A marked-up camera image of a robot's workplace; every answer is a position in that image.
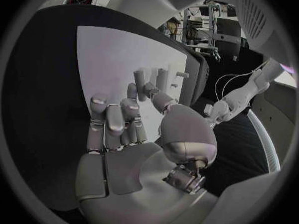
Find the white panel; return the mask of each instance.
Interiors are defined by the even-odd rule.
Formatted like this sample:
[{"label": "white panel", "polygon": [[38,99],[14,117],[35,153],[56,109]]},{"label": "white panel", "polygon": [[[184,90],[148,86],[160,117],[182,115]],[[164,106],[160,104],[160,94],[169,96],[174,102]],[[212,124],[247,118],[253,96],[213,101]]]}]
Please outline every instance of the white panel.
[{"label": "white panel", "polygon": [[[93,26],[79,26],[77,31],[77,57],[81,84],[86,103],[93,94],[110,95],[110,103],[119,104],[127,97],[127,86],[134,82],[133,72],[145,70],[145,82],[152,69],[168,70],[167,93],[179,100],[187,56],[169,46],[130,32]],[[139,102],[148,140],[158,138],[162,115],[147,99]]]}]

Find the ventilation grille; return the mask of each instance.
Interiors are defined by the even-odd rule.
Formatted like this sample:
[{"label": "ventilation grille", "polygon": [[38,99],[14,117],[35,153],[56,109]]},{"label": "ventilation grille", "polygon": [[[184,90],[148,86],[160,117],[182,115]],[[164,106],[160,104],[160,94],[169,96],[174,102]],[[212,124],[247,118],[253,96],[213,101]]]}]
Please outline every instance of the ventilation grille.
[{"label": "ventilation grille", "polygon": [[250,0],[242,0],[241,9],[244,29],[250,38],[257,38],[266,23],[264,13]]}]

